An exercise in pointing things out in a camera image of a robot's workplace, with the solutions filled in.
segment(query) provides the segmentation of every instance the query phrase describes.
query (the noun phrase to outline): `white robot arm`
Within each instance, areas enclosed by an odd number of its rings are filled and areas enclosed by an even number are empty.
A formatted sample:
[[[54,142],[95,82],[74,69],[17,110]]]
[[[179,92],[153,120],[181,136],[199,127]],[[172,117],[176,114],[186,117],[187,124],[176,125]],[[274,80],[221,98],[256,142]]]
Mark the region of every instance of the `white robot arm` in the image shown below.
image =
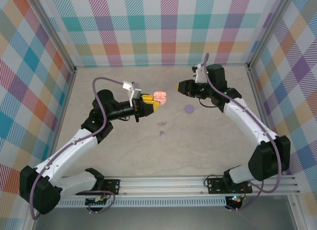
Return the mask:
[[[110,90],[97,93],[106,113],[106,125],[102,130],[100,128],[103,127],[104,118],[95,99],[89,117],[71,140],[35,168],[26,166],[21,171],[20,196],[30,202],[31,189],[35,185],[33,206],[40,214],[51,211],[65,197],[87,190],[101,190],[104,187],[104,176],[93,168],[75,176],[63,176],[80,157],[102,142],[112,131],[110,121],[123,120],[134,115],[136,122],[139,122],[139,118],[152,114],[160,106],[160,102],[155,101],[153,96],[141,94],[136,83],[124,82],[123,88],[128,90],[129,97],[124,102],[116,101]]]
[[[255,150],[248,165],[238,166],[224,172],[222,179],[228,191],[239,183],[253,179],[264,180],[277,174],[277,156],[268,136],[278,147],[282,171],[287,170],[289,168],[290,157],[289,139],[286,136],[279,137],[275,132],[266,127],[248,108],[241,94],[236,89],[227,87],[223,67],[220,64],[207,66],[207,76],[217,90],[229,96],[241,106],[220,95],[206,83],[205,71],[202,65],[198,64],[192,67],[192,70],[195,73],[195,80],[180,82],[178,84],[178,91],[193,98],[210,98],[211,102],[221,112],[225,113],[237,124]],[[257,122],[264,128],[265,132],[262,131]]]

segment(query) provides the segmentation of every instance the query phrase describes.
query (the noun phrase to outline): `table surface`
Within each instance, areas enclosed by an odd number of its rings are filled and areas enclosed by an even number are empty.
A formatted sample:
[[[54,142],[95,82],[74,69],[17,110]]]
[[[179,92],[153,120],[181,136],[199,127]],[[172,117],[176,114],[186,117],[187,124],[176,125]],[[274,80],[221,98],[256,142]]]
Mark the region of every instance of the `table surface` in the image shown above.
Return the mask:
[[[244,66],[225,66],[229,87],[236,88],[250,109],[258,110]],[[176,90],[183,80],[192,79],[189,66],[126,66],[80,68],[71,93],[57,148],[80,128],[92,109],[92,81],[103,76],[140,83],[143,93],[165,91],[167,102],[136,123],[112,121],[114,129],[97,147],[82,156],[66,173],[74,175],[93,167],[105,176],[209,175],[246,164],[253,148],[241,130],[219,109],[202,107],[198,99]],[[120,85],[98,81],[97,91],[110,89],[117,101],[126,101]],[[202,101],[212,105],[210,100]],[[191,104],[194,112],[185,112]]]

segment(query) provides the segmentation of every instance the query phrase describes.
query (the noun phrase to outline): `plaid wallpaper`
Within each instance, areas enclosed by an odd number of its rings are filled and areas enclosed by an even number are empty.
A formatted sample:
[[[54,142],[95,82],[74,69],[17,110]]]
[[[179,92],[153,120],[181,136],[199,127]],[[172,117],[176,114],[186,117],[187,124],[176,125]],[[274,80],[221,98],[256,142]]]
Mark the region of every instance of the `plaid wallpaper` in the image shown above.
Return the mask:
[[[0,0],[0,230],[27,204],[19,172],[49,153],[71,73],[27,0]]]
[[[270,9],[268,0],[41,2],[84,66],[197,64],[206,52],[210,62],[245,63]]]
[[[253,57],[254,51],[258,47],[258,44],[261,41],[261,39],[262,39],[262,37],[263,37],[263,35],[264,35],[265,31],[266,31],[266,28],[269,25],[271,19],[273,18],[273,15],[274,15],[276,9],[278,8],[280,2],[281,2],[281,0],[275,0],[271,10],[268,13],[268,16],[267,16],[266,20],[265,20],[265,22],[264,22],[264,24],[263,24],[263,26],[261,28],[261,31],[258,34],[257,39],[256,39],[256,41],[254,42],[254,44],[252,46],[251,52],[248,55],[246,63],[250,63],[250,60]]]
[[[293,0],[255,77],[271,127],[292,141],[290,173],[317,224],[317,0]]]

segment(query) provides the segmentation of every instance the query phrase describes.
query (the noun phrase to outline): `purple disc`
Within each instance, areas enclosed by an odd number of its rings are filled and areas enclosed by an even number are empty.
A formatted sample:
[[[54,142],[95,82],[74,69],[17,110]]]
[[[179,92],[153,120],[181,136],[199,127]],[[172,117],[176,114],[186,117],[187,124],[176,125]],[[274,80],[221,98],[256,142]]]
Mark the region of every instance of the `purple disc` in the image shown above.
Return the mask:
[[[192,105],[186,105],[185,106],[185,111],[187,112],[187,113],[192,113],[193,111],[194,111],[194,106],[192,106]]]

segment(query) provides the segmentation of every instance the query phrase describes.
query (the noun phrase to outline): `cable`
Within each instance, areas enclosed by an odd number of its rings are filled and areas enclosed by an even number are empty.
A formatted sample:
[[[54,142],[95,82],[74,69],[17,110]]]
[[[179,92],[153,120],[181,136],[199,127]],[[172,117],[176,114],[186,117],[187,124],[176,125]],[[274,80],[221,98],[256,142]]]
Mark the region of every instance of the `cable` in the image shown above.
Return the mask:
[[[268,134],[268,132],[266,131],[266,129],[262,126],[262,124],[245,108],[243,107],[239,102],[235,101],[233,98],[231,98],[230,96],[222,93],[221,91],[219,91],[213,84],[212,82],[210,81],[209,77],[208,77],[208,74],[207,74],[207,61],[208,61],[208,58],[209,58],[209,53],[206,53],[205,55],[205,59],[204,59],[204,70],[205,70],[205,76],[206,76],[206,79],[207,79],[207,82],[208,84],[212,87],[212,89],[217,92],[218,94],[220,94],[221,96],[229,99],[230,101],[232,101],[233,103],[235,103],[238,107],[240,107],[243,111],[245,111],[249,117],[258,125],[258,127],[262,130],[263,133],[266,134],[266,136],[268,137],[268,139],[270,140],[274,150],[275,150],[275,154],[276,154],[276,157],[277,157],[277,165],[278,165],[278,171],[277,171],[277,181],[276,181],[276,184],[275,186],[273,187],[273,189],[271,190],[264,190],[263,189],[263,186],[264,186],[264,182],[262,181],[262,186],[259,187],[258,185],[255,185],[253,183],[251,183],[251,185],[253,185],[254,187],[258,188],[259,189],[259,192],[257,194],[257,196],[255,197],[255,199],[262,193],[273,193],[274,191],[276,191],[276,189],[278,188],[279,184],[280,184],[280,181],[281,181],[281,177],[282,177],[282,164],[281,164],[281,158],[280,158],[280,155],[279,155],[279,152],[278,152],[278,148],[276,146],[276,143],[274,142],[274,140],[271,138],[271,136]]]
[[[107,207],[104,207],[104,208],[100,209],[99,211],[92,211],[92,210],[90,209],[90,206],[91,206],[92,204],[89,204],[89,205],[88,205],[88,210],[89,210],[89,213],[90,213],[90,214],[91,214],[91,213],[100,214],[100,213],[102,213],[102,212],[108,210],[108,209],[114,204],[114,201],[115,201],[115,194],[112,193],[112,192],[110,192],[110,191],[105,191],[105,190],[87,190],[87,191],[82,191],[82,193],[104,193],[104,194],[109,194],[109,195],[112,195],[112,196],[113,196],[113,200],[112,200],[112,202],[110,203],[110,205],[107,206]]]
[[[200,101],[201,98],[198,99],[199,103],[204,106],[205,108],[218,108],[218,106],[207,106],[207,105],[204,105],[201,101]]]
[[[244,198],[247,197],[247,191],[246,191],[246,188],[244,187],[244,185],[242,185],[242,188],[243,188],[243,191],[244,191]]]
[[[206,185],[206,180],[208,179],[208,177],[210,177],[210,176],[215,176],[216,178],[219,178],[218,176],[216,176],[215,174],[211,174],[211,175],[208,175],[207,177],[206,177],[206,179],[204,180],[204,185],[208,188],[208,186]]]
[[[34,198],[34,190],[35,190],[35,187],[37,185],[37,183],[39,182],[41,176],[43,175],[43,173],[46,171],[46,168],[49,169],[49,166],[56,160],[57,157],[60,156],[60,154],[62,154],[65,150],[67,150],[69,147],[71,147],[72,145],[76,145],[78,142],[81,142],[81,141],[84,141],[86,140],[87,138],[90,138],[92,136],[95,136],[96,134],[98,134],[99,132],[101,132],[105,126],[106,126],[106,112],[105,112],[105,109],[104,107],[102,106],[102,103],[98,97],[98,94],[96,92],[96,81],[97,80],[107,80],[107,81],[111,81],[113,83],[116,83],[116,84],[119,84],[119,85],[123,85],[123,82],[119,82],[119,81],[116,81],[116,80],[112,80],[112,79],[109,79],[109,78],[105,78],[105,77],[97,77],[93,80],[93,92],[95,94],[95,97],[96,97],[96,100],[98,102],[98,105],[101,109],[101,112],[103,114],[103,118],[104,118],[104,122],[102,124],[102,126],[96,131],[96,132],[93,132],[89,135],[87,135],[86,137],[83,137],[83,138],[79,138],[77,140],[75,140],[74,142],[70,142],[68,143],[64,148],[62,148],[48,163],[47,165],[39,172],[38,176],[36,177],[35,181],[33,182],[33,185],[32,185],[32,188],[31,188],[31,192],[30,192],[30,213],[31,213],[31,217],[33,220],[36,220],[39,218],[40,214],[36,215],[35,216],[35,213],[34,213],[34,208],[33,208],[33,198]]]

